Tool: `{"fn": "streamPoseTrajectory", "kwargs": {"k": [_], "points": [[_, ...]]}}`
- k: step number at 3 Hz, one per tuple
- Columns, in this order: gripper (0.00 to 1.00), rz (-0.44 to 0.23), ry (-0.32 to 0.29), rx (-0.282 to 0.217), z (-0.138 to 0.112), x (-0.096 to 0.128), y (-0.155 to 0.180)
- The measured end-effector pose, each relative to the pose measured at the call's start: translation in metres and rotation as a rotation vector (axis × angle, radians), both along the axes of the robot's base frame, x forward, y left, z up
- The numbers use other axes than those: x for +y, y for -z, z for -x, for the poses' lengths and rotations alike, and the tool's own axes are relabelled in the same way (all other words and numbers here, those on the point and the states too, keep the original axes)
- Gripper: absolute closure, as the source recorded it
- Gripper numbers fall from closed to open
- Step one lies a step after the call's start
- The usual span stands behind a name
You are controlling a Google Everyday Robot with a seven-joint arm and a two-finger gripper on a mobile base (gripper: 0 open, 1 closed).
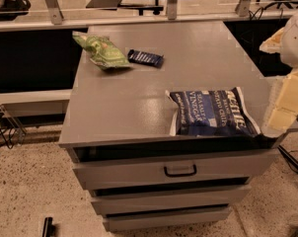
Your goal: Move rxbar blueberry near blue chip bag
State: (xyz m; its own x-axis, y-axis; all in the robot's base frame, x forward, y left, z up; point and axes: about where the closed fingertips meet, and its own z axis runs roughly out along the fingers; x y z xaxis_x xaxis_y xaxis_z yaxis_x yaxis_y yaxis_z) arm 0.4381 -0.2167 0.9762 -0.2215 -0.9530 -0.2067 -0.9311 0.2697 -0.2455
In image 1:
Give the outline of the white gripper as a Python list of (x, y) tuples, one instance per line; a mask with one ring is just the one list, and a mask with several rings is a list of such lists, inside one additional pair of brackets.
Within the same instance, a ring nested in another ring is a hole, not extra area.
[[(298, 68), (298, 10), (284, 29), (276, 31), (260, 45), (260, 51), (280, 53), (283, 63)], [(289, 73), (277, 92), (267, 125), (275, 130), (287, 130), (298, 116), (298, 69)]]

